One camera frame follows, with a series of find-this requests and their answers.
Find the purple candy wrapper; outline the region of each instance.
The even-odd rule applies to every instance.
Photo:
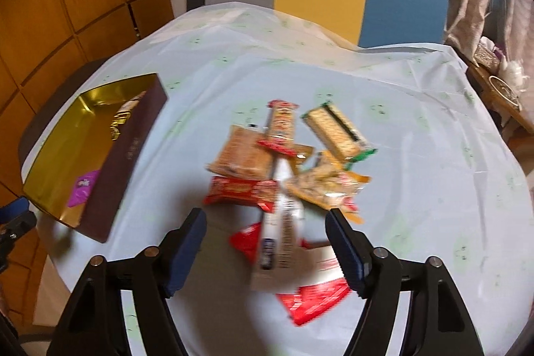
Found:
[[[68,199],[67,207],[79,206],[79,204],[85,204],[87,202],[87,198],[89,198],[93,190],[99,172],[100,169],[92,170],[76,179],[76,184],[74,184],[74,189]]]

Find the tablecloth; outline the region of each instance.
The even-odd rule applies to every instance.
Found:
[[[333,101],[378,148],[353,169],[373,177],[356,197],[375,246],[447,265],[488,356],[502,355],[525,324],[534,292],[534,219],[527,183],[452,48],[432,44],[358,49],[318,25],[239,3],[199,8],[107,61],[78,93],[157,72],[169,100],[133,172],[109,241],[100,244],[41,217],[39,233],[72,289],[95,254],[131,257],[159,244],[199,206],[231,124],[263,126],[268,101]],[[39,148],[73,96],[45,129]],[[295,140],[321,149],[300,120]],[[198,356],[341,355],[364,302],[356,293],[294,326],[272,294],[249,291],[250,267],[228,244],[261,219],[255,208],[205,207],[208,232],[169,308]],[[307,208],[305,238],[326,240],[324,213]],[[408,310],[402,294],[388,355],[398,354]],[[135,310],[124,309],[143,354]]]

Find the brown box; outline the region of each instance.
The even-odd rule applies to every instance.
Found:
[[[110,125],[125,102],[145,91],[121,134]],[[130,181],[137,158],[167,95],[157,74],[107,83],[79,95],[39,151],[24,183],[24,194],[43,212],[100,243]],[[84,204],[67,207],[76,179],[100,170]]]

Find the metal screw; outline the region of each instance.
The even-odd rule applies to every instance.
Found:
[[[428,259],[428,262],[430,263],[431,266],[434,266],[434,267],[441,267],[443,265],[443,261],[438,257],[430,257]]]
[[[95,255],[89,261],[89,264],[92,265],[92,266],[99,266],[102,263],[103,263],[103,256],[102,255]]]
[[[373,251],[376,257],[385,258],[389,255],[389,252],[386,248],[375,248]]]
[[[149,246],[145,249],[145,257],[156,257],[160,250],[156,246]]]

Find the red snack wrapper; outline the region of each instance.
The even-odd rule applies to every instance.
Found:
[[[252,224],[230,237],[230,244],[245,254],[253,264],[256,258],[257,244],[260,239],[261,224]],[[302,246],[309,249],[308,243]],[[316,285],[299,287],[296,294],[277,294],[293,323],[302,326],[319,317],[337,305],[350,293],[345,278],[335,279]]]
[[[240,180],[215,176],[212,177],[204,204],[230,202],[243,206],[258,206],[263,211],[272,213],[277,192],[278,183],[274,180]]]
[[[293,137],[295,136],[295,109],[298,108],[298,104],[272,100],[269,102],[269,107],[272,108],[269,130],[266,139],[258,140],[258,144],[287,156],[296,157]]]

